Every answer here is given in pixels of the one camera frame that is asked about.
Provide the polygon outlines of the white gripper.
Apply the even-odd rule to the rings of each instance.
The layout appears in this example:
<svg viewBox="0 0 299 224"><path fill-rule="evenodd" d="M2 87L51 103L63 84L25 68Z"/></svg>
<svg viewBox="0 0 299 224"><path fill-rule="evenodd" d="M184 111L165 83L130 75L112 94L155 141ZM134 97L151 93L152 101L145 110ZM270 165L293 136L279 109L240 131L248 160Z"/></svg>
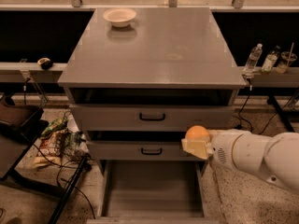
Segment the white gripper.
<svg viewBox="0 0 299 224"><path fill-rule="evenodd" d="M234 145L236 140L246 132L236 129L209 129L207 131L211 137L211 143L209 138L185 138L181 140L183 150L201 160L207 160L213 155L217 164L235 170L236 167L233 159Z"/></svg>

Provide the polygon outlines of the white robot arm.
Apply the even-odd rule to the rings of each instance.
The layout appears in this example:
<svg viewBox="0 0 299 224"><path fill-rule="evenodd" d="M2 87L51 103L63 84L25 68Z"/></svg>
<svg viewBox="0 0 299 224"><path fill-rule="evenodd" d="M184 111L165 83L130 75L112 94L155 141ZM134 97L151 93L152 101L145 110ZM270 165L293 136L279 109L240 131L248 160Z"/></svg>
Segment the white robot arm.
<svg viewBox="0 0 299 224"><path fill-rule="evenodd" d="M256 176L262 181L299 193L299 134L273 137L249 131L207 130L193 126L181 139L182 148L200 160Z"/></svg>

